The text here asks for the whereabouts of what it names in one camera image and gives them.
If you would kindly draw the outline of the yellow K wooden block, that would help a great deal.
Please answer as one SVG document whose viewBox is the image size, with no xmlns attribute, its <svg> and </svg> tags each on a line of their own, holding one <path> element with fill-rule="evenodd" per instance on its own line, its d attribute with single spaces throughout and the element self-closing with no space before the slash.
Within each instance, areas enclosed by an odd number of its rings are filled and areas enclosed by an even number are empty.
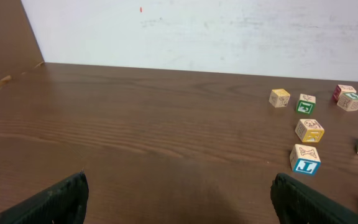
<svg viewBox="0 0 358 224">
<path fill-rule="evenodd" d="M 324 128 L 315 119 L 300 119 L 295 133 L 302 142 L 320 142 Z"/>
</svg>

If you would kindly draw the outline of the blue sided X wooden block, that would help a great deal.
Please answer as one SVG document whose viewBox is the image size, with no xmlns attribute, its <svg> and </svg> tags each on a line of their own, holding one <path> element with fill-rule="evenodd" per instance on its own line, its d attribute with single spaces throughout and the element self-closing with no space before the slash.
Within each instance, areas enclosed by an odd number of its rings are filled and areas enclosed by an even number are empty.
<svg viewBox="0 0 358 224">
<path fill-rule="evenodd" d="M 290 164 L 293 172 L 315 175 L 321 160 L 315 147 L 295 144 L 290 153 Z"/>
</svg>

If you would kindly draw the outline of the green F wooden block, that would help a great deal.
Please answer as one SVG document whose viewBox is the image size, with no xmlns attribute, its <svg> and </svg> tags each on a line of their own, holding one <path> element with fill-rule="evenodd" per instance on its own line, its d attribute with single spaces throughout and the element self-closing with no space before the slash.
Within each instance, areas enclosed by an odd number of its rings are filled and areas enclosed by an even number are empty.
<svg viewBox="0 0 358 224">
<path fill-rule="evenodd" d="M 316 97 L 312 95 L 300 94 L 295 111 L 302 114 L 312 114 L 316 106 Z"/>
</svg>

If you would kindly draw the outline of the red sided wooden block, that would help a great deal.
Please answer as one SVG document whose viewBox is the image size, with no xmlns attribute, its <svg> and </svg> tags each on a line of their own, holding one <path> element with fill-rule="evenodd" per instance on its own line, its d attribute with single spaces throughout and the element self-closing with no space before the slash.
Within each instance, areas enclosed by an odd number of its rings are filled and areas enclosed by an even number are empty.
<svg viewBox="0 0 358 224">
<path fill-rule="evenodd" d="M 340 96 L 343 93 L 356 93 L 356 89 L 353 86 L 349 86 L 349 85 L 337 85 L 334 93 L 333 93 L 333 99 L 335 101 L 338 101 Z"/>
</svg>

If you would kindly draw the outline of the green 4 wooden block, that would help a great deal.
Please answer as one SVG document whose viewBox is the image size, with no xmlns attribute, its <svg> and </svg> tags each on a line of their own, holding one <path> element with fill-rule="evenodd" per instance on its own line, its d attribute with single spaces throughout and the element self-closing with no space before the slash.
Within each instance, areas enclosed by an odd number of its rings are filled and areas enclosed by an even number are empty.
<svg viewBox="0 0 358 224">
<path fill-rule="evenodd" d="M 357 93 L 343 93 L 338 101 L 337 105 L 345 111 L 357 111 L 358 110 L 358 94 Z"/>
</svg>

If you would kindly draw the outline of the yellow top wooden block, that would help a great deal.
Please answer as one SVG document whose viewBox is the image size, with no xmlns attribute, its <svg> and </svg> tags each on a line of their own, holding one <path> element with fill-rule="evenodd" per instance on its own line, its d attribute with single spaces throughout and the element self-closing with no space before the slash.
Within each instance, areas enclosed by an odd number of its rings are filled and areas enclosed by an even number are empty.
<svg viewBox="0 0 358 224">
<path fill-rule="evenodd" d="M 269 103 L 275 108 L 282 108 L 288 105 L 290 94 L 284 89 L 273 89 L 269 97 Z"/>
</svg>

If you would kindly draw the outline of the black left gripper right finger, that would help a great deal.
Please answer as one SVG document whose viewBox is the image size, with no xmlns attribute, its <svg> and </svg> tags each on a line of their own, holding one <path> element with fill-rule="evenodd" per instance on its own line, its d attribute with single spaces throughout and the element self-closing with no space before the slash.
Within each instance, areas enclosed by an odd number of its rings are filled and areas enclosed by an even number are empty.
<svg viewBox="0 0 358 224">
<path fill-rule="evenodd" d="M 272 182 L 270 198 L 281 224 L 358 223 L 358 214 L 284 173 Z"/>
</svg>

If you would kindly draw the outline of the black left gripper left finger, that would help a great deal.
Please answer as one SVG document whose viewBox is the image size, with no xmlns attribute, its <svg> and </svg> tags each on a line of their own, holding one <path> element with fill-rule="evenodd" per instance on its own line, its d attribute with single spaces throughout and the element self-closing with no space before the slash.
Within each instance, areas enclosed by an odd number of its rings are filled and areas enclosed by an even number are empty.
<svg viewBox="0 0 358 224">
<path fill-rule="evenodd" d="M 83 171 L 0 213 L 0 224 L 83 224 L 89 197 Z"/>
</svg>

